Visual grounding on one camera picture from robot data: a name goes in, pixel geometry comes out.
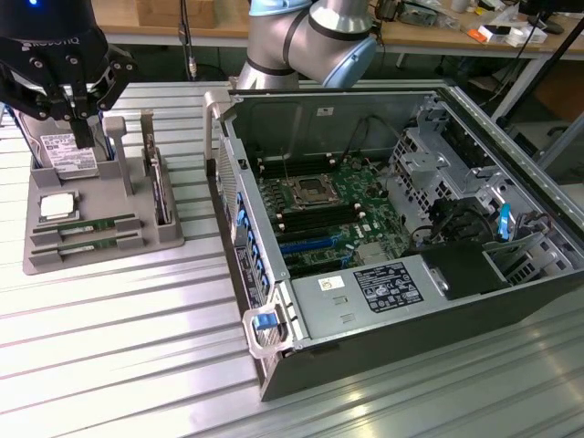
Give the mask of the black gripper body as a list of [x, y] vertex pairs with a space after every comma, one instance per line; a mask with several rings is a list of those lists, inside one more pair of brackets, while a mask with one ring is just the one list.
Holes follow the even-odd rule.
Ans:
[[91, 0], [0, 0], [0, 89], [14, 75], [35, 85], [109, 87], [109, 45]]

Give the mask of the green RAM stick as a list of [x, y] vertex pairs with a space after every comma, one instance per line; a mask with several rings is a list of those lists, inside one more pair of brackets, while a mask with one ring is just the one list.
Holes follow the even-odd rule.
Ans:
[[98, 239], [93, 239], [85, 242], [75, 243], [75, 244], [63, 244], [56, 247], [49, 247], [46, 249], [37, 249], [31, 252], [32, 256], [45, 256], [51, 252], [55, 252], [59, 256], [69, 256], [73, 254], [86, 253], [91, 251], [97, 251], [101, 249], [109, 249], [112, 247], [118, 247], [122, 240], [128, 239], [141, 239], [138, 234], [129, 234], [122, 236], [113, 237], [102, 237]]
[[137, 216], [135, 214], [121, 214], [99, 219], [52, 224], [51, 226], [36, 227], [33, 229], [32, 234], [40, 235], [42, 233], [57, 232], [60, 235], [78, 235], [93, 233], [112, 229], [115, 227], [117, 221], [136, 218]]

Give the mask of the black RAM slot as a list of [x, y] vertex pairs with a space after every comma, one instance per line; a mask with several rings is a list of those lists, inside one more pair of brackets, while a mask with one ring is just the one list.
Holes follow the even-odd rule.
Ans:
[[293, 232], [293, 231], [303, 231], [309, 229], [317, 229], [322, 227], [337, 226], [343, 224], [351, 224], [358, 222], [359, 219], [364, 217], [363, 212], [359, 212], [354, 216], [341, 216], [341, 217], [330, 217], [326, 219], [300, 219], [293, 221], [281, 221], [277, 220], [275, 229], [282, 232]]
[[281, 179], [288, 177], [322, 174], [334, 171], [335, 166], [329, 161], [286, 161], [262, 162], [257, 168], [257, 175], [264, 179]]
[[327, 170], [336, 166], [336, 161], [328, 156], [308, 157], [308, 158], [283, 158], [277, 157], [275, 160], [269, 160], [267, 157], [257, 158], [256, 167], [267, 171], [283, 170], [284, 167], [291, 168], [293, 171], [316, 171]]
[[362, 210], [360, 203], [348, 203], [330, 205], [319, 208], [305, 209], [302, 211], [276, 213], [276, 219], [281, 221], [293, 221], [300, 219], [326, 219], [330, 217], [354, 216]]

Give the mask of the wooden top workbench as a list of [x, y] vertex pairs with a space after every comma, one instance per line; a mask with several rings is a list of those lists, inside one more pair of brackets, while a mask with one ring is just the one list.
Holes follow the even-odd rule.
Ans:
[[544, 43], [529, 45], [524, 51], [503, 43], [480, 43], [463, 30], [454, 31], [439, 27], [420, 27], [390, 22], [382, 26], [383, 45], [377, 50], [381, 53], [398, 54], [400, 58], [406, 55], [446, 55], [525, 59], [527, 64], [493, 114], [493, 117], [498, 119], [504, 117], [526, 92], [527, 87], [535, 82], [537, 73], [568, 40], [569, 33], [578, 23], [576, 19], [565, 16], [560, 16], [558, 22], [565, 27], [562, 35], [548, 36]]
[[[179, 46], [179, 24], [173, 27], [141, 26], [135, 0], [92, 0], [99, 27], [109, 42], [125, 45]], [[214, 0], [214, 28], [194, 28], [196, 47], [246, 47], [248, 0]]]

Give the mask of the hard disk with blue rails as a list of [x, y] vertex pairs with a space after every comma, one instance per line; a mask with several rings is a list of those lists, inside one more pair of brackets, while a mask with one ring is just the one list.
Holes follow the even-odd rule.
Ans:
[[53, 168], [60, 180], [96, 177], [98, 163], [111, 161], [115, 156], [103, 130], [101, 113], [88, 120], [94, 145], [80, 149], [67, 121], [37, 120], [12, 107], [6, 108], [26, 140], [35, 167]]

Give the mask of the silver CPU chip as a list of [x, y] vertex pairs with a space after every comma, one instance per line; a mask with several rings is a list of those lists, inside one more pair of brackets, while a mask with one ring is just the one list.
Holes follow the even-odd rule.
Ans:
[[38, 221], [42, 223], [79, 219], [74, 193], [55, 193], [40, 198]]

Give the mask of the blue expansion card retainer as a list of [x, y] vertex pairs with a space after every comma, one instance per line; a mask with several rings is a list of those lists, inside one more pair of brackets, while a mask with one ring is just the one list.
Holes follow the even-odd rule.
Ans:
[[249, 304], [258, 308], [266, 303], [271, 282], [241, 193], [236, 195], [236, 206], [235, 252]]

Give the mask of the CPU socket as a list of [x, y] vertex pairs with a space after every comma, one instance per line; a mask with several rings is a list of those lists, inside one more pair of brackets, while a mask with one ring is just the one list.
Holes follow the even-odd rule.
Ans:
[[291, 190], [299, 208], [332, 204], [339, 200], [335, 187], [326, 174], [296, 177]]

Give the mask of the black expansion slot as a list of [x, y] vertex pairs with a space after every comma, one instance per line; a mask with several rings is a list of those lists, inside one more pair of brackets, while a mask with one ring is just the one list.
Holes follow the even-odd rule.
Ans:
[[276, 237], [276, 240], [280, 245], [284, 245], [340, 236], [342, 236], [342, 231], [338, 228], [318, 228], [292, 233], [282, 233]]
[[292, 278], [313, 276], [316, 274], [340, 270], [343, 267], [343, 259], [330, 259], [315, 261], [313, 259], [294, 255], [285, 259], [287, 270]]

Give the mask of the blue expansion slot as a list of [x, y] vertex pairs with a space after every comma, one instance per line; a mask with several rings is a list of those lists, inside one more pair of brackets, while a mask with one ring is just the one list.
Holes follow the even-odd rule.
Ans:
[[296, 242], [281, 245], [280, 252], [283, 256], [304, 253], [309, 251], [317, 251], [334, 247], [339, 242], [337, 236], [307, 240], [304, 242]]

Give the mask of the green motherboard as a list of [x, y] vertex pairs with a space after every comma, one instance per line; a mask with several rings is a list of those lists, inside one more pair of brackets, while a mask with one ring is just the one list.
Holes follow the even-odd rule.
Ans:
[[342, 231], [339, 242], [331, 248], [309, 251], [293, 255], [282, 255], [286, 258], [301, 256], [315, 261], [343, 259], [341, 269], [360, 266], [356, 258], [356, 249], [366, 243], [379, 242], [390, 260], [399, 257], [409, 244], [409, 234], [405, 220], [398, 215], [389, 199], [389, 191], [381, 183], [381, 171], [368, 158], [360, 154], [349, 154], [338, 162], [333, 172], [311, 174], [326, 174], [332, 181], [339, 200], [332, 204], [323, 204], [299, 208], [291, 190], [293, 179], [264, 179], [257, 175], [255, 180], [264, 202], [264, 207], [270, 219], [275, 237], [284, 233], [275, 229], [276, 213], [302, 211], [330, 205], [360, 203], [364, 217], [358, 222], [322, 228], [338, 228]]

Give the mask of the silver chipset heatsink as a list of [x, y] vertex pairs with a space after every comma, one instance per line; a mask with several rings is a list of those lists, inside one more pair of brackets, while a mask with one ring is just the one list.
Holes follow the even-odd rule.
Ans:
[[356, 249], [356, 258], [360, 266], [374, 265], [390, 260], [379, 242], [360, 245]]

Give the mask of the black fan assembly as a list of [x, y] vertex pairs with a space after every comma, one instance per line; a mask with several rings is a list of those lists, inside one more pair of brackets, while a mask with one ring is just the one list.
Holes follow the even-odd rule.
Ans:
[[429, 209], [432, 224], [429, 241], [432, 243], [495, 241], [495, 222], [492, 214], [474, 197], [438, 199]]

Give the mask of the black plastic shroud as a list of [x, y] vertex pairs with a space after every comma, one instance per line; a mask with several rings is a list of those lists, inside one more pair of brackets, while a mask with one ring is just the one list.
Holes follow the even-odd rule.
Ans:
[[509, 283], [485, 254], [481, 244], [457, 241], [420, 247], [416, 252], [439, 273], [446, 284], [448, 300], [486, 294], [509, 287]]

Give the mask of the silver disk bay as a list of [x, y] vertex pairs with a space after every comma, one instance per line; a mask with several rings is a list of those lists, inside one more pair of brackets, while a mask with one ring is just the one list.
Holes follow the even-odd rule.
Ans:
[[574, 269], [560, 247], [541, 232], [510, 242], [487, 243], [484, 250], [512, 286]]

